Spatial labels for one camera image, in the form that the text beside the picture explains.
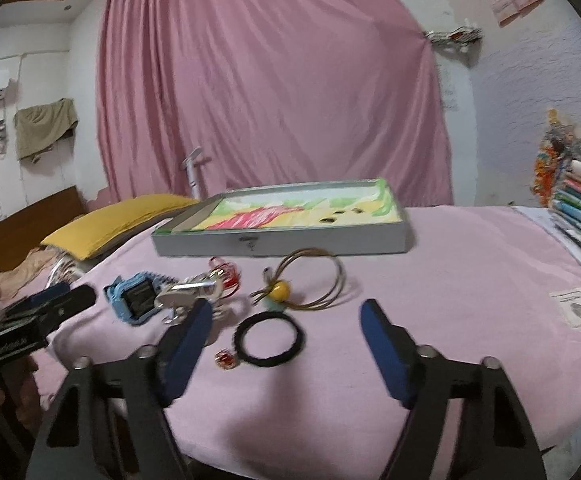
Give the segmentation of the curtain tieback holder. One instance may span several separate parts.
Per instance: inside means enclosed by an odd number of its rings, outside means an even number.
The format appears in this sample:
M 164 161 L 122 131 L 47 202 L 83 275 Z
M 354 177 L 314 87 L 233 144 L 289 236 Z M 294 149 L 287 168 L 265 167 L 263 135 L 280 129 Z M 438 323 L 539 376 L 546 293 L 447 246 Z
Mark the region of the curtain tieback holder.
M 477 24 L 466 22 L 450 32 L 425 30 L 423 36 L 436 49 L 467 53 L 471 47 L 482 40 L 482 29 Z

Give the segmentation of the gold charm pendant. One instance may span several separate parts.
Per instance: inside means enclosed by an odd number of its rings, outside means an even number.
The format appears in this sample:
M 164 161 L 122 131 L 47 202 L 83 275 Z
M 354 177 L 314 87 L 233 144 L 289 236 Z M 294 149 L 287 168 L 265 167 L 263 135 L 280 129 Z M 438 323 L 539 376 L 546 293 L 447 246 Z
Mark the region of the gold charm pendant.
M 234 370 L 234 368 L 240 364 L 236 354 L 228 349 L 218 351 L 214 356 L 214 362 L 216 362 L 217 366 L 222 368 L 222 370 Z

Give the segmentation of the olive cloth hanging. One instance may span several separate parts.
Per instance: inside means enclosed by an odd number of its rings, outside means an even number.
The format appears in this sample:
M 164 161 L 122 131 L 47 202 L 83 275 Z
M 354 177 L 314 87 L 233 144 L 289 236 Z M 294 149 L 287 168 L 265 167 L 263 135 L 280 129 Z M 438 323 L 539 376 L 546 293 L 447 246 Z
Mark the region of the olive cloth hanging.
M 14 116 L 17 159 L 35 158 L 47 151 L 67 134 L 73 133 L 78 122 L 72 99 L 18 110 Z

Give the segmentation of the beige hair claw clip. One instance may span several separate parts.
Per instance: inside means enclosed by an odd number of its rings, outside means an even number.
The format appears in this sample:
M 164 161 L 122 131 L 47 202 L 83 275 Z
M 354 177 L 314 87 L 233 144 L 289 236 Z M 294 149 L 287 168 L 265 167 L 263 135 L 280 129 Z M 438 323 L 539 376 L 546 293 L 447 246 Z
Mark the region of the beige hair claw clip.
M 166 315 L 162 322 L 167 325 L 182 323 L 191 312 L 198 299 L 211 304 L 212 318 L 222 321 L 228 316 L 228 308 L 223 304 L 224 284 L 217 273 L 200 274 L 164 287 L 155 300 L 158 311 Z

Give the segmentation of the blue smart watch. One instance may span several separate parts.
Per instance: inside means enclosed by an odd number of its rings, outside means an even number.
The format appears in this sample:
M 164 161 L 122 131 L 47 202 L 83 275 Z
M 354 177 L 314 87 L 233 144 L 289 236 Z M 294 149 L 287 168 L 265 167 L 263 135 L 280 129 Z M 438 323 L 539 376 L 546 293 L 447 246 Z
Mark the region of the blue smart watch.
M 118 276 L 112 284 L 104 287 L 103 292 L 119 320 L 131 326 L 141 326 L 157 312 L 157 296 L 177 281 L 167 275 L 138 272 L 130 278 Z

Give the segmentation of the yellow pillow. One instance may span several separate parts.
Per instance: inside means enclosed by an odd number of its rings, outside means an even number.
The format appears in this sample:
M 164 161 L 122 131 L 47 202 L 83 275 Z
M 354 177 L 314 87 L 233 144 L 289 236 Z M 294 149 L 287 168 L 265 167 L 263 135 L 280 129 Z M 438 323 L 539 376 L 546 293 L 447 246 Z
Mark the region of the yellow pillow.
M 74 219 L 48 234 L 40 245 L 59 249 L 76 260 L 91 260 L 198 203 L 194 198 L 174 194 L 130 198 Z

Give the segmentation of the pink curtain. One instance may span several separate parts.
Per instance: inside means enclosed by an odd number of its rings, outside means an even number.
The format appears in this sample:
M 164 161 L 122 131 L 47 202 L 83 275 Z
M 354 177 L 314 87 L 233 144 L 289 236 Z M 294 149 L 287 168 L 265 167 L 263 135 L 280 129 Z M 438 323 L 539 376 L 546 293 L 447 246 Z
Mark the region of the pink curtain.
M 97 136 L 115 200 L 382 178 L 453 200 L 435 53 L 400 0 L 106 0 Z

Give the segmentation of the pink blanket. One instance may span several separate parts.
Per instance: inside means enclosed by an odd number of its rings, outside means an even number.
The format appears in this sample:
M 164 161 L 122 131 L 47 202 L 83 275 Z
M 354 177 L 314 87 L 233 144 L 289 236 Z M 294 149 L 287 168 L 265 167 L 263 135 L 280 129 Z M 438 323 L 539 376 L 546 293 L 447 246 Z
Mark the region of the pink blanket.
M 214 358 L 231 347 L 262 284 L 266 259 L 241 258 L 242 287 L 202 352 L 168 419 L 182 453 L 258 479 L 375 479 L 405 419 L 360 329 L 373 298 L 394 324 L 447 358 L 498 358 L 542 448 L 581 422 L 581 266 L 540 226 L 509 207 L 409 211 L 414 247 L 345 259 L 333 307 L 300 311 L 307 340 L 274 368 Z

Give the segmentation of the colourful wall decoration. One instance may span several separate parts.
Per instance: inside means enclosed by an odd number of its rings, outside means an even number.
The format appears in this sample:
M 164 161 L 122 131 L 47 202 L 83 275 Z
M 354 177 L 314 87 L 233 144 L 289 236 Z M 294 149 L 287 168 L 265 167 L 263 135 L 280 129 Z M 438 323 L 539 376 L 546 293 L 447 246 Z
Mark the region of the colourful wall decoration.
M 546 112 L 547 129 L 534 159 L 531 192 L 547 208 L 574 160 L 581 162 L 581 128 L 556 107 Z

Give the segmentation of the grey jewelry tray box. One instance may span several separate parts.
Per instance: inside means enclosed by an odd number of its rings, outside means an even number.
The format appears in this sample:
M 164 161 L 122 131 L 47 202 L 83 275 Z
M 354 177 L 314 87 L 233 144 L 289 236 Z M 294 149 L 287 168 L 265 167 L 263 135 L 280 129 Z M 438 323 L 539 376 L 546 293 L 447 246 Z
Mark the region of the grey jewelry tray box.
M 386 180 L 292 183 L 226 191 L 154 229 L 162 257 L 336 256 L 408 252 L 414 230 Z

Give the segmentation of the wooden headboard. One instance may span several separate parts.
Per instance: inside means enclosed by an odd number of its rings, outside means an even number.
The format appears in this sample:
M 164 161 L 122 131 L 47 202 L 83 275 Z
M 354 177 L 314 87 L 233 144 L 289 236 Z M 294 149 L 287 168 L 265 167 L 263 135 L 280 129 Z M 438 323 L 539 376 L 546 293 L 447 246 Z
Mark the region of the wooden headboard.
M 0 272 L 15 269 L 45 237 L 85 213 L 78 190 L 72 186 L 0 221 Z

